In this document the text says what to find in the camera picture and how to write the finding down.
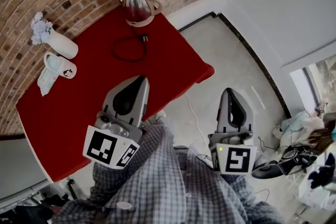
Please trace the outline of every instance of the electric kettle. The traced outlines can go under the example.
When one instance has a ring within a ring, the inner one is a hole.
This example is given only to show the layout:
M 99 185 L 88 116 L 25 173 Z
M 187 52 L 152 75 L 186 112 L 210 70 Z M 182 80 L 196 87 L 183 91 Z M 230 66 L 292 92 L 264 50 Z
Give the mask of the electric kettle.
M 134 27 L 148 25 L 154 16 L 160 13 L 164 6 L 164 0 L 119 0 L 125 8 L 126 22 Z

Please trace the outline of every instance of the white cup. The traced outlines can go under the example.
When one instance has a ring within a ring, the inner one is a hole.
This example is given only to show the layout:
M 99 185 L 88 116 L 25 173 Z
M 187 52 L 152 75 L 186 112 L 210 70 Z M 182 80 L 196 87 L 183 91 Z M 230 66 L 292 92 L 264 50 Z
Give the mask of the white cup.
M 77 67 L 74 63 L 51 52 L 44 54 L 44 64 L 50 71 L 67 79 L 72 79 L 77 72 Z

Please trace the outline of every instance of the kettle base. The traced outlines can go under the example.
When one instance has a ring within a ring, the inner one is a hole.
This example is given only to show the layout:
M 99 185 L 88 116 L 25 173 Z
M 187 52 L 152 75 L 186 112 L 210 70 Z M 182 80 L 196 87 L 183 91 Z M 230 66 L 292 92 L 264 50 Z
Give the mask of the kettle base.
M 143 27 L 143 26 L 150 24 L 153 19 L 154 19 L 154 16 L 151 16 L 148 19 L 143 20 L 142 22 L 130 22 L 129 20 L 126 20 L 126 23 L 134 27 Z

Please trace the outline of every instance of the red tablecloth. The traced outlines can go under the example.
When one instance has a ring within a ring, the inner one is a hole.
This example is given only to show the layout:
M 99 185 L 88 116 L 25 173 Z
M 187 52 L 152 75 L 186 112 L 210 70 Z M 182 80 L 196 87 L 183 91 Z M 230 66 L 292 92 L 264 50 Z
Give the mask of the red tablecloth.
M 79 35 L 79 52 L 73 79 L 59 77 L 44 97 L 35 81 L 17 104 L 27 138 L 43 169 L 58 181 L 86 166 L 82 149 L 88 125 L 94 125 L 106 94 L 121 81 L 145 75 L 150 83 L 146 117 L 164 108 L 194 83 L 212 76 L 214 69 L 202 61 L 180 33 L 159 14 L 148 26 L 147 56 L 124 62 L 111 54 L 112 44 L 132 37 L 122 7 L 116 8 Z M 116 48 L 118 55 L 139 57 L 142 47 L 132 39 Z

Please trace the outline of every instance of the flower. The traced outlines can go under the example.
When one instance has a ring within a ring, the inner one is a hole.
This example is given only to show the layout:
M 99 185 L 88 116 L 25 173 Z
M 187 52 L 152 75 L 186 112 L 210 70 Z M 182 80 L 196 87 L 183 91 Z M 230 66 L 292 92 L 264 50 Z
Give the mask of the flower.
M 30 27 L 33 30 L 31 41 L 34 45 L 46 42 L 53 26 L 51 22 L 43 20 L 42 17 L 42 12 L 38 12 L 30 23 Z

